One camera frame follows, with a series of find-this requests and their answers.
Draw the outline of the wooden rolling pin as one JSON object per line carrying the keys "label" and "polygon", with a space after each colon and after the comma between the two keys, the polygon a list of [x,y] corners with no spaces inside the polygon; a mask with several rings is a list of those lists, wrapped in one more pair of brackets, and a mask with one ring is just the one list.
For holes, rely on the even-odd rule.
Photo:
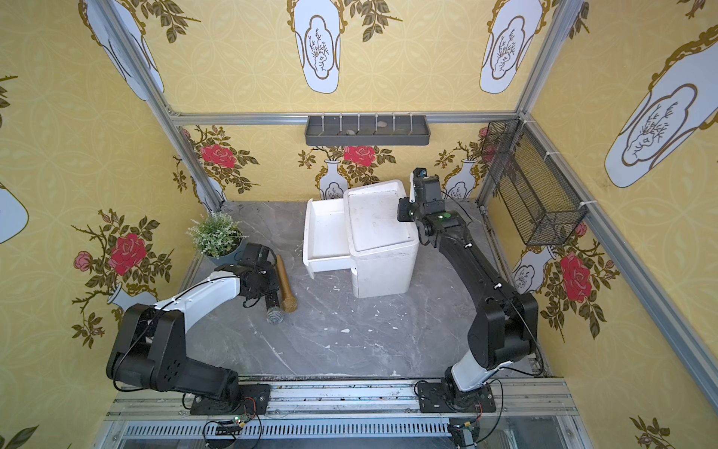
{"label": "wooden rolling pin", "polygon": [[284,261],[279,254],[276,255],[276,271],[279,278],[280,294],[282,295],[280,306],[286,314],[292,314],[297,310],[297,298],[292,291]]}

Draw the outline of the black microphone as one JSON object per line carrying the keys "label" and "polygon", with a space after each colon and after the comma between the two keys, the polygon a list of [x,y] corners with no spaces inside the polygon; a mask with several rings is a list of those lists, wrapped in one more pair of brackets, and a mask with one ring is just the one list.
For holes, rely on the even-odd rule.
{"label": "black microphone", "polygon": [[270,267],[267,269],[266,279],[266,318],[271,325],[278,325],[284,320],[284,311],[282,310],[282,302],[280,301],[280,279],[275,263],[271,264]]}

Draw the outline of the white top drawer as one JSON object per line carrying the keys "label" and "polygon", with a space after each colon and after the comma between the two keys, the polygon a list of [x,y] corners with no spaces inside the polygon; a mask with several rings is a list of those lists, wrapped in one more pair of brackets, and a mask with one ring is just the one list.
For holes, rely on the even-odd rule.
{"label": "white top drawer", "polygon": [[353,267],[341,198],[307,203],[302,259],[312,279],[319,272]]}

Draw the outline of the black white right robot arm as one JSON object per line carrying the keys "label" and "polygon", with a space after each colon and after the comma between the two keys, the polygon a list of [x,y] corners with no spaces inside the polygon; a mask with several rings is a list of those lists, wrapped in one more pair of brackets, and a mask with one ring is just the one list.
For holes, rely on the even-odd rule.
{"label": "black white right robot arm", "polygon": [[500,370],[536,353],[538,301],[518,292],[492,266],[474,241],[469,225],[446,209],[441,182],[415,168],[411,193],[398,202],[398,221],[416,226],[420,243],[436,248],[451,264],[474,304],[467,333],[469,351],[448,368],[447,387],[454,396],[478,390]]}

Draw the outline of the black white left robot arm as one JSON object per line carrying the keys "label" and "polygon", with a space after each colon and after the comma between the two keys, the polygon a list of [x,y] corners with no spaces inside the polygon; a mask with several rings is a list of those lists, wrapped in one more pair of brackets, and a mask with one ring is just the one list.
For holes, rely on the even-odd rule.
{"label": "black white left robot arm", "polygon": [[131,306],[123,317],[108,358],[106,375],[123,392],[177,391],[208,400],[236,403],[239,375],[188,357],[186,334],[224,303],[242,297],[280,307],[277,256],[267,246],[248,243],[239,259],[215,269],[205,280],[153,305]]}

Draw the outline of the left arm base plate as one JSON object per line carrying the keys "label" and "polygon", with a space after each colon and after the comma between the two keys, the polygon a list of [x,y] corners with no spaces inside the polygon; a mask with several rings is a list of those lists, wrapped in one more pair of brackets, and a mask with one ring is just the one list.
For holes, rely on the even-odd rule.
{"label": "left arm base plate", "polygon": [[222,398],[195,397],[190,415],[264,415],[269,407],[271,385],[231,385]]}

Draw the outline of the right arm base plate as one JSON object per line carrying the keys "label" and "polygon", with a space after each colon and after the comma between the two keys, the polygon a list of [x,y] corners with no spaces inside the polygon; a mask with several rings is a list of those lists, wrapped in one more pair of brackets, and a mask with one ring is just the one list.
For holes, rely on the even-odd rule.
{"label": "right arm base plate", "polygon": [[445,381],[420,380],[413,386],[421,413],[493,413],[497,411],[490,387],[462,392]]}

